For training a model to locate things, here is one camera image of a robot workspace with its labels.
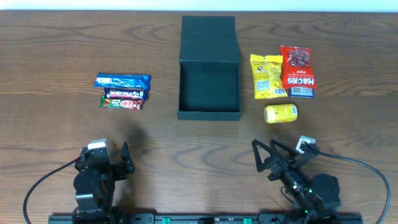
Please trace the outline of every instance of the chocolate bar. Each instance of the chocolate bar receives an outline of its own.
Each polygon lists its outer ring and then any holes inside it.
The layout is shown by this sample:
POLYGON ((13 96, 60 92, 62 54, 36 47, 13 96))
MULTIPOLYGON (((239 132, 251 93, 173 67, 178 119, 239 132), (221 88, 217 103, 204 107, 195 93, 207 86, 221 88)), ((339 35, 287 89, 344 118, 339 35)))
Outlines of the chocolate bar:
POLYGON ((142 100, 125 100, 125 99, 106 99, 101 97, 101 108, 127 108, 133 110, 141 110, 142 100))
POLYGON ((150 75, 97 74, 94 87, 135 88, 150 90, 150 75))
POLYGON ((123 90, 115 88, 105 88, 105 98, 130 100, 146 100, 148 92, 145 90, 123 90))

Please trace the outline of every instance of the packaging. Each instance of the packaging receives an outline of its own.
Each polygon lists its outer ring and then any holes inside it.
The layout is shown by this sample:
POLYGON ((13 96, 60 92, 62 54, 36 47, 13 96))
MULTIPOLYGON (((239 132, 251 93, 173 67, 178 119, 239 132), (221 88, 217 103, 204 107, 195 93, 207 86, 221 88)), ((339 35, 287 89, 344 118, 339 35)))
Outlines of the packaging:
POLYGON ((281 55, 250 55, 255 99, 287 96, 280 80, 282 61, 281 55))
POLYGON ((306 87, 293 87, 287 89, 290 97, 299 98, 313 98, 315 96, 315 89, 306 87))
POLYGON ((101 97, 101 108, 127 108, 133 110, 141 110, 142 100, 127 100, 127 99, 106 99, 101 97))
POLYGON ((282 78, 284 88, 317 88, 310 66, 311 49, 280 46, 280 52, 284 58, 282 78))
POLYGON ((147 90, 128 90, 116 88, 104 88, 105 98, 110 99, 130 99, 130 100, 147 100, 147 90))
POLYGON ((150 90, 150 75, 97 74, 94 87, 130 88, 150 90))
POLYGON ((294 104, 270 105, 264 108, 264 119, 269 124, 295 121, 297 115, 294 104))

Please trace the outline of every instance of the dark green box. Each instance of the dark green box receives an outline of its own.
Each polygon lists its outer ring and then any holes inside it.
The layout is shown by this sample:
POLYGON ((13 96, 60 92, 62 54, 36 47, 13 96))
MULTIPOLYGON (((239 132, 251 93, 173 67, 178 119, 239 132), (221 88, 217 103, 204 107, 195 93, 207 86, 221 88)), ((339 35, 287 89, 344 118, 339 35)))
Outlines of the dark green box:
POLYGON ((233 16, 183 16, 177 118, 241 117, 239 45, 233 16))

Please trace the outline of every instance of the yellow snack bag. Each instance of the yellow snack bag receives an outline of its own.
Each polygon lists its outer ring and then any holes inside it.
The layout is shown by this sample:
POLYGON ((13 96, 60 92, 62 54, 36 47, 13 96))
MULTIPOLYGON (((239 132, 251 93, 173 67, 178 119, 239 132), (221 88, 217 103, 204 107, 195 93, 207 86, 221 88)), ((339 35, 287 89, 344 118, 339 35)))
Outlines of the yellow snack bag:
POLYGON ((255 99, 287 96, 280 80, 282 61, 283 56, 281 55, 250 55, 255 99))

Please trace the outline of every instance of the yellow container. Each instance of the yellow container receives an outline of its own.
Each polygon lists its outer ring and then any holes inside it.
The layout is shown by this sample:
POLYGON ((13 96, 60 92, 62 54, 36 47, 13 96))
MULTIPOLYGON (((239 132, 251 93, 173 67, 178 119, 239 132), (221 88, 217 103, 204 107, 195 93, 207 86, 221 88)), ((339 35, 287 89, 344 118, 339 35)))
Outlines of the yellow container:
POLYGON ((297 119, 297 107, 294 104, 270 105, 264 108, 267 123, 291 122, 297 119))

